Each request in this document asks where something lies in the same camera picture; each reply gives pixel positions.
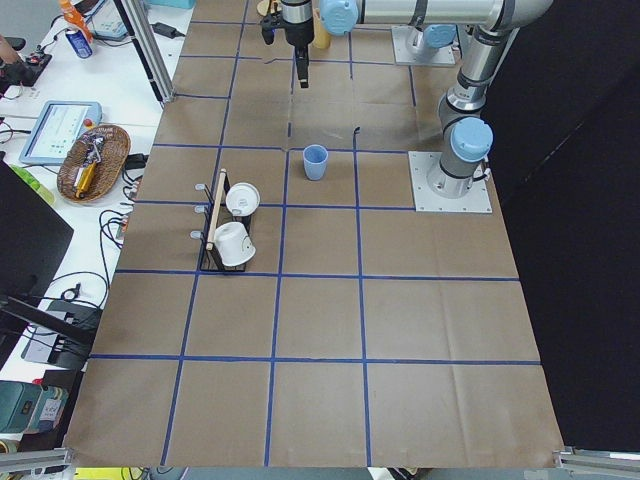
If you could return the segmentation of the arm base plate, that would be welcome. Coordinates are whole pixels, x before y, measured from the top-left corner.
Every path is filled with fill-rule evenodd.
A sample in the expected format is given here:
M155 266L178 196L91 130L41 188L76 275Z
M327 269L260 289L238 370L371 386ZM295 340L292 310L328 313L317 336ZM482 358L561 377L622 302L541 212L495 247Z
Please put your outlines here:
M457 40L454 24L395 26L391 35L397 65L451 67L456 63L452 48Z
M471 177L456 179L440 165L440 152L409 151L409 172L418 213L491 214L488 180L480 166Z

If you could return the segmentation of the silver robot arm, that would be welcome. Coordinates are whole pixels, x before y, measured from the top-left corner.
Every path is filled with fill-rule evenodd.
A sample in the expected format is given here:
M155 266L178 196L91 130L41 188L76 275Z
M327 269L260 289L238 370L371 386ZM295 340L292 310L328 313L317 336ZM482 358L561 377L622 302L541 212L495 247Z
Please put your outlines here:
M441 155L423 177L436 195L458 199L482 179L476 170L487 159L493 132L480 113L508 40L550 6L548 1L273 1L260 28L266 44L273 43L276 31L283 31L294 49L299 83L306 88L308 47L316 18L333 36L347 35L358 24L405 24L413 29L434 24L471 26L456 80L437 107L443 137Z
M410 65L449 66L455 63L452 45L457 37L453 24L410 27L405 46Z

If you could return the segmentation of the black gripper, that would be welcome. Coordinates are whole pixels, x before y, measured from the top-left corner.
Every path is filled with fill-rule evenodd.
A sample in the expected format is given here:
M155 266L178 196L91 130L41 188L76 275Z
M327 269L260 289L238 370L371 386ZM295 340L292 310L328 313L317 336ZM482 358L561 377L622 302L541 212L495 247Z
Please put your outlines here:
M283 29L286 41L295 52L296 72L300 87L309 87L308 45L314 38L311 0L268 1L267 13L260 22L262 37L267 45L275 40L275 31Z

